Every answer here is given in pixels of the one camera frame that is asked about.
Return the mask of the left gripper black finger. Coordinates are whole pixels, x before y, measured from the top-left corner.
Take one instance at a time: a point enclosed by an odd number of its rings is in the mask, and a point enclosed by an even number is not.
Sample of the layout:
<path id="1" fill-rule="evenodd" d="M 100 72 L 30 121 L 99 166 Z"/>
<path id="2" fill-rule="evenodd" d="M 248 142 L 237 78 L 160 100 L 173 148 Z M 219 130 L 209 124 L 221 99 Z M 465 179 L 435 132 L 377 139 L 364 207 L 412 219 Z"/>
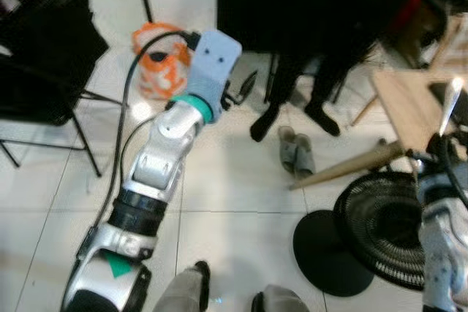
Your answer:
<path id="1" fill-rule="evenodd" d="M 238 88 L 237 91 L 237 105 L 243 104 L 249 97 L 254 89 L 255 82 L 257 82 L 257 76 L 259 73 L 260 72 L 258 72 L 256 69 L 255 71 L 251 72 L 247 78 L 244 79 L 243 84 L 241 84 L 241 87 Z"/>

